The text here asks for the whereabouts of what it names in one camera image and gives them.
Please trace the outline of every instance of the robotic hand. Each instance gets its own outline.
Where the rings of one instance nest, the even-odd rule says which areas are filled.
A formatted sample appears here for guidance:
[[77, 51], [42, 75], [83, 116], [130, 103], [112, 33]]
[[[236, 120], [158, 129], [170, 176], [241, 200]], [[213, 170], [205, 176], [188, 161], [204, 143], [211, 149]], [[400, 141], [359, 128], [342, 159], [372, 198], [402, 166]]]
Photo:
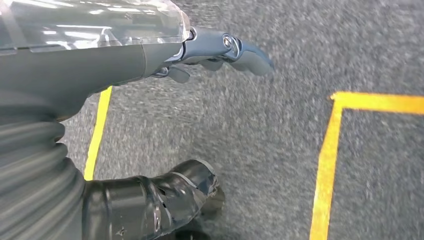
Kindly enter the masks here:
[[167, 59], [152, 77], [170, 77], [178, 83], [189, 80], [190, 74], [175, 64], [202, 65], [210, 71], [217, 71], [223, 63], [230, 64], [238, 71], [250, 71], [262, 76], [271, 73], [273, 62], [258, 47], [244, 42], [229, 33], [202, 27], [191, 27], [190, 37], [179, 52]]

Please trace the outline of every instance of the clear plastic shell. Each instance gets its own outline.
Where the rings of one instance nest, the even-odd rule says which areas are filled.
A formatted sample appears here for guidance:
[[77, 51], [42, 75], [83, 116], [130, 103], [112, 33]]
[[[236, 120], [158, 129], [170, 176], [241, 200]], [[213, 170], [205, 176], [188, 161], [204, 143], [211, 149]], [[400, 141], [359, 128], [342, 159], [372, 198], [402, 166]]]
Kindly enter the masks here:
[[170, 0], [0, 0], [0, 55], [182, 43], [187, 15]]

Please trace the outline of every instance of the yellow floor marking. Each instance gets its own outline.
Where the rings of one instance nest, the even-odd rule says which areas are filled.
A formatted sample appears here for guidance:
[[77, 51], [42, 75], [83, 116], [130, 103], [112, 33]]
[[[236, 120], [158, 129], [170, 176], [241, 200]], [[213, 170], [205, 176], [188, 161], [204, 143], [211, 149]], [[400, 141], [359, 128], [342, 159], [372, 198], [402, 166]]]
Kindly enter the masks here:
[[361, 92], [336, 92], [327, 132], [318, 158], [310, 240], [327, 240], [337, 149], [343, 109], [424, 115], [424, 97]]
[[90, 146], [88, 147], [88, 158], [84, 170], [84, 179], [87, 181], [93, 180], [97, 154], [99, 152], [100, 143], [102, 142], [103, 129], [105, 128], [106, 117], [108, 115], [111, 94], [112, 87], [110, 86], [100, 93], [100, 99], [98, 100], [97, 117]]

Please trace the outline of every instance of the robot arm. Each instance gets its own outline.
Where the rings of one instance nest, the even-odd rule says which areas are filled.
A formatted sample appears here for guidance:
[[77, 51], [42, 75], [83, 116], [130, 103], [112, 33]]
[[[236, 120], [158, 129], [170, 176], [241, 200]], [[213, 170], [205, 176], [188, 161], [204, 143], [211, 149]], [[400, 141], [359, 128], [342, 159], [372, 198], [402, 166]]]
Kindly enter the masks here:
[[186, 82], [176, 64], [263, 75], [266, 54], [169, 0], [0, 0], [0, 14], [0, 239], [150, 240], [190, 222], [219, 186], [209, 164], [87, 182], [59, 122], [109, 86]]

